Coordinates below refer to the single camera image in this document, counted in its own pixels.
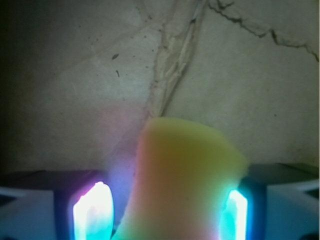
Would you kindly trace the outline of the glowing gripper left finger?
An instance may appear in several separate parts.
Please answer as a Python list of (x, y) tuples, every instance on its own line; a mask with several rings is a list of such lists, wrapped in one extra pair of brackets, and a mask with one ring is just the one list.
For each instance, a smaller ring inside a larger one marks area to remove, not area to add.
[(114, 228), (114, 201), (110, 187), (92, 181), (56, 196), (58, 240), (110, 240)]

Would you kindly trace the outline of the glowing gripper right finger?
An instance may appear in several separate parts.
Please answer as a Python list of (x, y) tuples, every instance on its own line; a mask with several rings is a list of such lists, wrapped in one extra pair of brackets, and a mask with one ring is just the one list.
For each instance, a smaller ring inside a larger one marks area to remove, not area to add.
[(219, 222), (221, 240), (264, 240), (266, 237), (266, 188), (240, 184), (227, 197)]

